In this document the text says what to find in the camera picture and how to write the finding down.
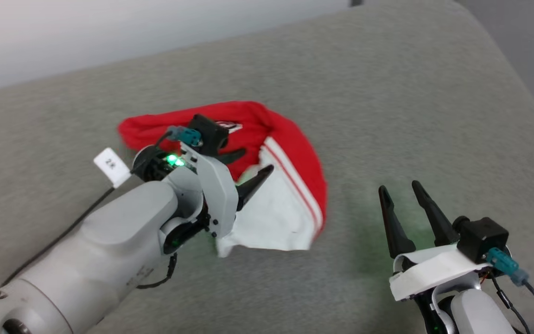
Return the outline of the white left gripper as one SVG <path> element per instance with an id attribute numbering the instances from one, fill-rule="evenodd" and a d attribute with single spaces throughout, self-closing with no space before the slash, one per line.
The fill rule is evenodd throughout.
<path id="1" fill-rule="evenodd" d="M 180 142 L 180 148 L 184 150 L 184 160 L 196 169 L 210 215 L 210 231 L 216 233 L 217 239 L 221 239 L 232 231 L 236 212 L 245 207 L 275 168 L 267 165 L 259 169 L 254 177 L 235 186 L 225 164 L 243 158 L 245 148 L 219 154 L 216 158 L 200 154 L 184 142 Z"/>

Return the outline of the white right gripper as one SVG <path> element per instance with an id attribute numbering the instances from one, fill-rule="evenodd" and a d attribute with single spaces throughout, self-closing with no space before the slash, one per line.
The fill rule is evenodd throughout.
<path id="1" fill-rule="evenodd" d="M 384 185 L 378 188 L 388 253 L 394 259 L 394 275 L 388 281 L 397 302 L 490 266 L 487 262 L 477 264 L 458 250 L 454 243 L 459 235 L 451 222 L 421 182 L 413 180 L 412 188 L 418 205 L 426 212 L 436 247 L 415 251 L 414 242 L 407 237 L 394 212 L 394 201 L 387 188 Z"/>

